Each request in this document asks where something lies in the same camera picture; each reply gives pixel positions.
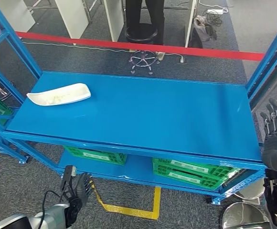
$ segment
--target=power strip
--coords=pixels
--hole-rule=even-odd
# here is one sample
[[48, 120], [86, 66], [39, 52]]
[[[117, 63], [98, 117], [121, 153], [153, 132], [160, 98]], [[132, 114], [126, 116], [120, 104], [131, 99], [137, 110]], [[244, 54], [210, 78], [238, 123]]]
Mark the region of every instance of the power strip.
[[222, 9], [220, 9], [220, 10], [211, 9], [211, 10], [207, 10], [207, 13], [221, 15], [221, 14], [223, 14], [223, 10]]

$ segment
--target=white cable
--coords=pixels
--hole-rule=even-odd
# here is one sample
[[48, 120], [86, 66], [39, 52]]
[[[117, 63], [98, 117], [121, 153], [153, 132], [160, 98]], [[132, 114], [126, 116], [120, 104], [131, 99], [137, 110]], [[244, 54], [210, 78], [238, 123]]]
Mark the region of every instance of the white cable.
[[223, 7], [223, 6], [219, 6], [219, 5], [213, 5], [213, 6], [210, 6], [210, 5], [207, 5], [207, 4], [204, 4], [204, 3], [201, 3], [199, 2], [200, 5], [203, 5], [203, 6], [207, 6], [207, 7], [219, 7], [219, 8], [222, 8], [222, 9], [222, 13], [228, 13], [229, 9], [226, 7]]
[[[82, 49], [93, 49], [93, 50], [101, 50], [101, 51], [112, 51], [112, 52], [130, 52], [126, 50], [112, 50], [112, 49], [101, 49], [101, 48], [91, 48], [91, 47], [83, 47], [83, 46], [76, 46], [76, 45], [67, 45], [67, 44], [53, 44], [53, 43], [35, 43], [35, 42], [23, 42], [24, 44], [42, 44], [42, 45], [55, 45], [55, 46], [66, 46], [66, 47], [75, 47], [75, 48], [82, 48]], [[166, 53], [165, 55], [178, 55], [183, 58], [182, 55], [178, 53]]]

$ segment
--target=red barrier tape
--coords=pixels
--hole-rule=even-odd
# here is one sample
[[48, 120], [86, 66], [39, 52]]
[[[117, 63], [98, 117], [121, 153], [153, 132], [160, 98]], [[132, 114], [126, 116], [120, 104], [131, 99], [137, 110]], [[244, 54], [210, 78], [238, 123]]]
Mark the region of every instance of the red barrier tape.
[[225, 59], [237, 59], [246, 61], [261, 61], [264, 56], [263, 53], [256, 52], [238, 52], [229, 50], [214, 50], [214, 49], [197, 49], [197, 48], [185, 48], [179, 46], [162, 46], [151, 44], [134, 44], [126, 42], [108, 42], [92, 39], [72, 39], [66, 37], [58, 37], [52, 35], [45, 35], [33, 32], [16, 32], [17, 36], [27, 39], [42, 40], [48, 42], [61, 42], [70, 44], [80, 44], [89, 46], [101, 46], [117, 49], [132, 49], [132, 50], [148, 50], [153, 52], [166, 52], [166, 53], [179, 53], [182, 55], [215, 57]]

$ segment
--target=blue shelf surface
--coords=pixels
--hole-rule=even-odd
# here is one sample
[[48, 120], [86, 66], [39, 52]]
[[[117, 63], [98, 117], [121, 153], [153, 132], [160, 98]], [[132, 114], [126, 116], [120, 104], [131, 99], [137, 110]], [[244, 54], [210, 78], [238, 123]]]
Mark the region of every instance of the blue shelf surface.
[[151, 157], [128, 155], [124, 166], [101, 162], [97, 160], [76, 157], [65, 150], [58, 164], [64, 169], [65, 166], [74, 165], [79, 172], [91, 173], [93, 177], [114, 179], [142, 185], [160, 186], [165, 188], [177, 189], [182, 191], [194, 191], [205, 195], [218, 195], [218, 189], [207, 188], [180, 182], [174, 179], [153, 174], [153, 164]]
[[261, 162], [244, 85], [43, 72], [32, 92], [85, 83], [91, 98], [38, 106], [26, 99], [13, 133]]

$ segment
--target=white panel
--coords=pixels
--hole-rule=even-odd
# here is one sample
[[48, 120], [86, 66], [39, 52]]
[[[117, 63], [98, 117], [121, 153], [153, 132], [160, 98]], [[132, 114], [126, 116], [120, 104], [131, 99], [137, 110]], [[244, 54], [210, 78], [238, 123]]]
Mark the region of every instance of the white panel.
[[194, 5], [196, 0], [189, 0], [188, 11], [185, 22], [185, 48], [188, 46], [189, 36], [191, 34], [191, 22], [194, 17]]
[[123, 27], [122, 0], [104, 0], [112, 41], [117, 42]]
[[82, 0], [55, 0], [55, 3], [70, 38], [80, 38], [88, 26], [89, 21]]
[[0, 0], [0, 10], [15, 31], [27, 32], [36, 23], [23, 0]]

